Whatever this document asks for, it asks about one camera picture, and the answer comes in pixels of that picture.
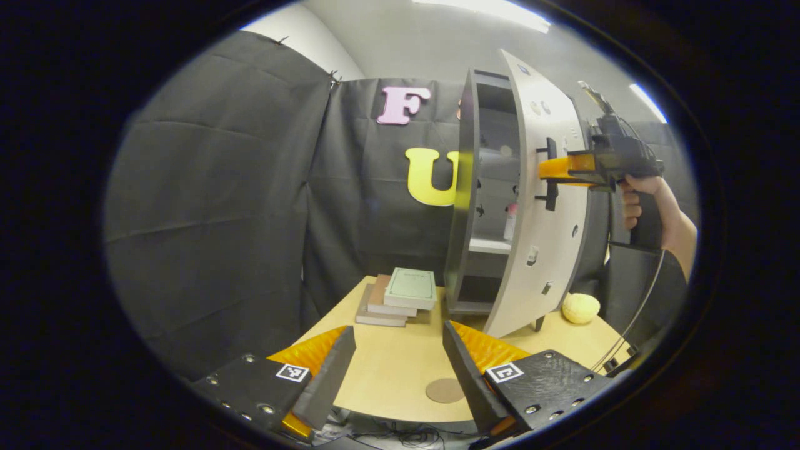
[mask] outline book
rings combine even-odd
[[[375,285],[369,283],[364,288],[364,295],[361,298],[361,303],[358,305],[358,311],[355,314],[355,323],[364,323],[366,325],[383,325],[384,327],[405,327],[406,319],[404,315],[389,315],[389,314],[376,314],[366,310],[366,304],[370,300]]]
[[[389,306],[383,303],[383,296],[386,294],[386,288],[389,287],[389,281],[392,277],[388,275],[378,275],[375,280],[375,287],[372,289],[370,300],[366,305],[368,312],[377,314],[391,314],[391,315],[404,315],[406,317],[416,317],[417,310],[412,307],[399,307]]]
[[[438,296],[432,271],[418,271],[396,267],[383,296],[389,306],[414,307],[430,311]]]

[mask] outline brown circle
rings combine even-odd
[[[425,389],[428,398],[437,403],[455,403],[464,398],[461,384],[455,378],[436,380]]]

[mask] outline table top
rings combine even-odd
[[[412,422],[458,422],[472,420],[466,399],[440,404],[425,393],[428,384],[455,378],[442,346],[442,302],[444,287],[437,287],[439,301],[431,311],[420,310],[405,327],[382,327],[355,323],[358,304],[368,283],[367,276],[297,343],[342,325],[353,325],[356,351],[350,361],[334,405],[350,411]],[[464,325],[482,330],[485,316],[466,316]],[[524,327],[502,338],[531,354],[555,350],[591,368],[617,342],[619,334],[600,317],[576,325],[560,311],[548,314],[540,331]],[[628,359],[628,344],[617,352],[619,363]]]

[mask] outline bottle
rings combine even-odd
[[[517,222],[517,204],[512,203],[511,205],[506,207],[506,212],[508,215],[506,216],[506,230],[503,232],[502,237],[505,240],[513,240],[514,239],[514,225]]]

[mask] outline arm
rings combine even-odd
[[[661,248],[675,256],[688,282],[697,250],[698,230],[689,217],[681,211],[669,185],[662,177],[635,179],[626,175],[625,181],[620,183],[620,186],[623,191],[622,202],[625,204],[624,216],[627,229],[636,227],[637,218],[642,215],[636,191],[653,195],[663,225]]]

